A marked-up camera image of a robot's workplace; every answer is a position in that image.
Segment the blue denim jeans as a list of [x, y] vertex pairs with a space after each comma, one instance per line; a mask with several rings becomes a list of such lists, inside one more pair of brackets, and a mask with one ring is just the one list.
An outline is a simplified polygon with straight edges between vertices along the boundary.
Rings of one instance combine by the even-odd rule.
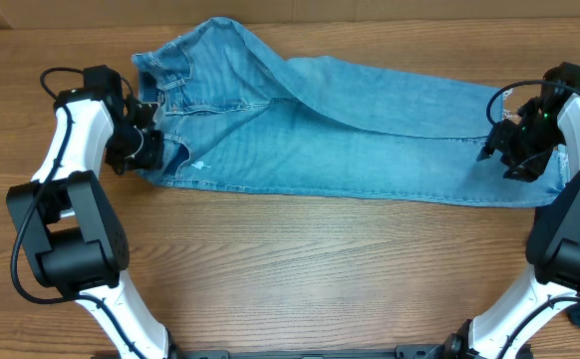
[[533, 182], [478, 159], [502, 103], [488, 86], [348, 63], [284, 59], [215, 17], [133, 56], [157, 106], [167, 187], [536, 207], [564, 189], [562, 153]]

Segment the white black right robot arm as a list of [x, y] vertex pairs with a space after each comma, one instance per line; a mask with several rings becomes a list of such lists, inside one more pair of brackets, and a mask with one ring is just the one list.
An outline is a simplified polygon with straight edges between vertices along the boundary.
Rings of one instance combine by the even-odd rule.
[[571, 178], [534, 219], [521, 276], [483, 314], [467, 320], [430, 358], [529, 358], [528, 340], [553, 317], [580, 303], [580, 66], [563, 62], [538, 80], [539, 96], [494, 123], [479, 158], [501, 152], [510, 180], [534, 181], [557, 146]]

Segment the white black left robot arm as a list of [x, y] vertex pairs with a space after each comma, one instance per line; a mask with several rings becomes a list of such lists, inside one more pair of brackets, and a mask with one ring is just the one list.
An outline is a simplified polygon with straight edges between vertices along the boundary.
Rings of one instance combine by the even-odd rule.
[[81, 305], [121, 358], [180, 358], [130, 278], [128, 239], [99, 181], [102, 165], [118, 176], [161, 168], [156, 107], [105, 65], [79, 74], [82, 87], [52, 96], [57, 127], [41, 167], [6, 196], [17, 231], [12, 284], [35, 304]]

